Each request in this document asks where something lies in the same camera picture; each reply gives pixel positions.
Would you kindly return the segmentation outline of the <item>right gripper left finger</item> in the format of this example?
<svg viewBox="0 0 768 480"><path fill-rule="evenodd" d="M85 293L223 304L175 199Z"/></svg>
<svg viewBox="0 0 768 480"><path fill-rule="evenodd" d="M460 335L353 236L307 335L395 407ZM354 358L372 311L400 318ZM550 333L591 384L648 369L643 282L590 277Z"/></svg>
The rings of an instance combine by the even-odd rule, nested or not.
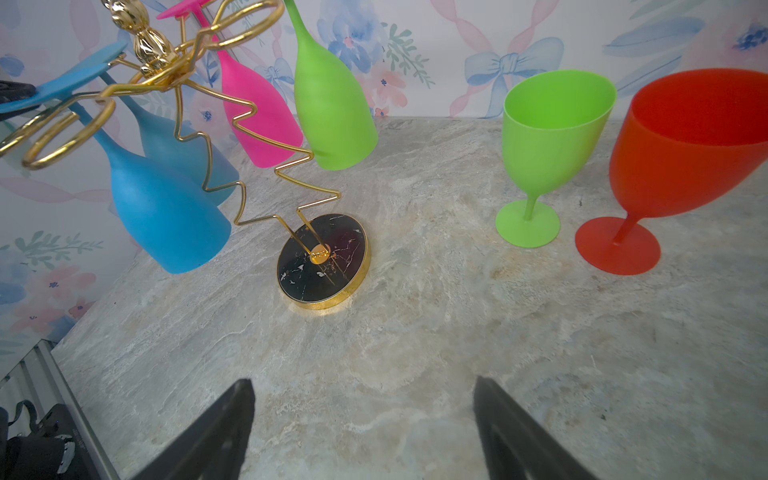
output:
<svg viewBox="0 0 768 480"><path fill-rule="evenodd" d="M255 415L252 381L235 381L137 479L239 478Z"/></svg>

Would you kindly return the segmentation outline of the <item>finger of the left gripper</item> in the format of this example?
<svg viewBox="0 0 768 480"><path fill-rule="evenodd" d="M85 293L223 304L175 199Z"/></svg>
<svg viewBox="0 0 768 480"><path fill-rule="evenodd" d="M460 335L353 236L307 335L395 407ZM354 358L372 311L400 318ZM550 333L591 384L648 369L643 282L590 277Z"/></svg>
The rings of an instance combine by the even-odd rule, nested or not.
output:
<svg viewBox="0 0 768 480"><path fill-rule="evenodd" d="M0 81L0 89L1 89L0 94L1 94L2 105L12 103L15 101L29 99L37 93L36 87L32 84L7 81L7 80ZM1 120L10 119L33 109L34 109L34 106L27 107L27 108L20 108L20 107L13 108L7 113L2 113L0 116L0 119Z"/></svg>

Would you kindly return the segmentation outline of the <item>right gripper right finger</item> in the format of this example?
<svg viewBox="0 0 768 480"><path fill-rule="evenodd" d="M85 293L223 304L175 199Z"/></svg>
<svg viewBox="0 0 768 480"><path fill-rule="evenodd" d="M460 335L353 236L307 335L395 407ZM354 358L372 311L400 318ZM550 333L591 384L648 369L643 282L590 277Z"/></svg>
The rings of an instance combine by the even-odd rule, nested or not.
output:
<svg viewBox="0 0 768 480"><path fill-rule="evenodd" d="M596 479L493 379L476 378L473 411L491 479Z"/></svg>

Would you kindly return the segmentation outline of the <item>teal blue wine glass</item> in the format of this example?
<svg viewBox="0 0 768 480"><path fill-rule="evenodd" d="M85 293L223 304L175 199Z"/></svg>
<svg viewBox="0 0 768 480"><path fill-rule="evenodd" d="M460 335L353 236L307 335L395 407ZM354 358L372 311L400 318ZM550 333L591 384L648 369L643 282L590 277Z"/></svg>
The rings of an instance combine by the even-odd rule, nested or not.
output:
<svg viewBox="0 0 768 480"><path fill-rule="evenodd" d="M187 176L200 187L208 167L208 148L202 137L180 142L174 136L175 120L160 117L142 108L130 96L119 97L134 115L140 132L144 156L163 163ZM212 146L213 171L209 187L239 180L239 172L215 146ZM227 200L234 188L230 187L207 194L215 205Z"/></svg>

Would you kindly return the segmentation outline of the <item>bright blue wine glass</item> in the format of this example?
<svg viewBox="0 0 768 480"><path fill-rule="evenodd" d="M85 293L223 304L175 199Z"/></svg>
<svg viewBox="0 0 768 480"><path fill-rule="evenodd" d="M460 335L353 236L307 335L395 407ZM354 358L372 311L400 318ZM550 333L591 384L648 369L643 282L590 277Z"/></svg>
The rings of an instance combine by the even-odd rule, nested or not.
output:
<svg viewBox="0 0 768 480"><path fill-rule="evenodd" d="M1 117L14 117L57 95L72 93L107 71L125 43L116 42L89 56L73 73L36 89L28 98L1 103ZM171 274L192 271L213 259L225 246L231 224L202 187L152 158L120 147L98 129L93 138L107 154L112 198L117 214L134 240Z"/></svg>

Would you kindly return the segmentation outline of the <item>red wine glass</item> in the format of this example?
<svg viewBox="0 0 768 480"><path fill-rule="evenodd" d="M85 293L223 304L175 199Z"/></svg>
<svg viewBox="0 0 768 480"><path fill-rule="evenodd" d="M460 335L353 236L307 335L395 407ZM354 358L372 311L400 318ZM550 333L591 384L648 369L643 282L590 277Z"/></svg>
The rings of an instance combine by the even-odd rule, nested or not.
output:
<svg viewBox="0 0 768 480"><path fill-rule="evenodd" d="M602 271L645 273L661 247L641 220L704 206L766 159L766 74L712 68L653 81L634 95L610 159L610 185L626 216L584 223L577 250Z"/></svg>

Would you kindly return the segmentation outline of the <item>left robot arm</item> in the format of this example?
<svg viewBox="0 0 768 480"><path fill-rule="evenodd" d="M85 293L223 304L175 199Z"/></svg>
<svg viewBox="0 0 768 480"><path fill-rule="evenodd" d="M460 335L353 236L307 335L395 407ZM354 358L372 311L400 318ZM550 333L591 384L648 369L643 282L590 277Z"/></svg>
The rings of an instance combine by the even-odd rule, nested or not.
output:
<svg viewBox="0 0 768 480"><path fill-rule="evenodd" d="M1 478L66 479L75 453L73 443L56 436L41 436L37 410L31 401L18 402L11 421L7 412L1 410L1 419L7 422L3 432L21 419L23 410L28 414L30 434L5 441L5 453L1 455Z"/></svg>

